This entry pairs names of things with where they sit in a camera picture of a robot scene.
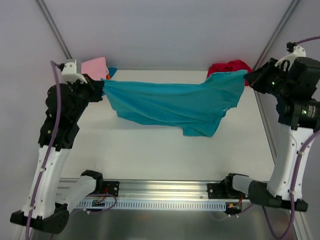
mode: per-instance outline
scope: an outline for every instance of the red cloth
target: red cloth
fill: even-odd
[[[206,78],[208,78],[211,74],[216,72],[236,72],[239,70],[247,70],[248,73],[252,72],[252,69],[241,60],[234,60],[230,61],[228,63],[215,63],[213,64],[208,71],[208,74],[206,75]],[[249,86],[247,80],[244,82],[245,86]]]

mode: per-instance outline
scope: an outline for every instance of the gray floor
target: gray floor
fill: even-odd
[[[284,210],[268,209],[278,235],[288,225]],[[54,240],[274,240],[260,206],[239,218],[217,221],[223,212],[111,210],[72,216],[65,230]],[[32,240],[49,240],[50,235],[36,232]],[[285,240],[296,239],[290,233]]]

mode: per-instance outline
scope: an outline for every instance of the robotic arm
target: robotic arm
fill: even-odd
[[[272,58],[244,76],[254,90],[277,98],[280,139],[272,176],[266,183],[230,173],[222,188],[233,196],[243,193],[251,203],[263,207],[291,209],[293,197],[294,209],[306,212],[302,181],[315,132],[320,129],[320,102],[312,99],[320,62],[306,57],[301,46],[289,42],[287,49],[289,55],[279,61]]]
[[[10,222],[26,226],[32,210],[30,226],[53,234],[59,234],[65,228],[69,214],[82,199],[92,192],[101,193],[103,189],[102,174],[87,170],[68,189],[66,195],[56,198],[63,166],[79,131],[77,122],[89,103],[102,100],[104,86],[103,81],[92,80],[87,74],[82,75],[81,63],[76,60],[69,60],[58,67],[64,80],[64,83],[59,84],[61,113],[58,131],[43,167],[57,116],[57,86],[54,85],[48,90],[45,101],[48,109],[40,130],[39,157],[32,187],[23,208],[12,213],[10,218]],[[34,191],[36,195],[32,204]]]

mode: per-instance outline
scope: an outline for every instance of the white table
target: white table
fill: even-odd
[[[116,81],[202,83],[205,71],[119,70]],[[254,91],[246,87],[213,137],[183,136],[177,127],[146,126],[117,117],[106,97],[80,118],[62,178],[89,169],[106,179],[219,181],[228,173],[268,181],[274,163]]]

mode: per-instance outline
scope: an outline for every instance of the white wall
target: white wall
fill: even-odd
[[[11,213],[27,199],[38,158],[49,61],[64,57],[33,0],[0,3],[0,239],[12,239]]]
[[[45,0],[73,58],[122,69],[257,61],[291,0]]]
[[[273,57],[280,59],[287,53],[286,43],[296,42],[305,38],[320,35],[320,1],[303,0],[298,6],[297,11],[289,20],[274,48],[270,52],[268,59]],[[307,57],[320,61],[320,40],[303,43]],[[320,101],[320,90],[313,95]],[[277,101],[271,95],[262,96],[263,106],[266,111],[268,121],[275,138],[279,140],[278,114],[276,112]],[[303,179],[303,198],[309,203],[309,210],[306,213],[308,224],[311,228],[314,239],[320,239],[320,139],[316,139],[309,154],[308,162]]]

